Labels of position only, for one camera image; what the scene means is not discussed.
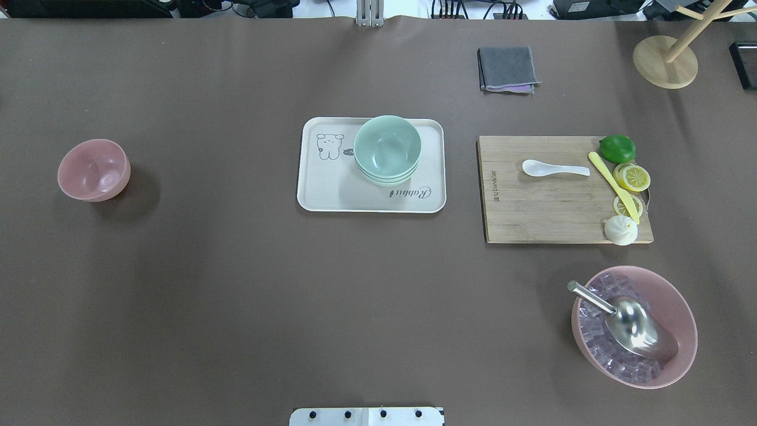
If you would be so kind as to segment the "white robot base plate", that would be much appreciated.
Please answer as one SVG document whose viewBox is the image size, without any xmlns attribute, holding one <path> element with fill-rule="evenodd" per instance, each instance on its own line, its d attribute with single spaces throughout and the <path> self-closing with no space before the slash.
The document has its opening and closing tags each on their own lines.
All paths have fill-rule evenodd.
<svg viewBox="0 0 757 426">
<path fill-rule="evenodd" d="M 289 425 L 444 425 L 444 409 L 380 406 L 295 409 Z"/>
</svg>

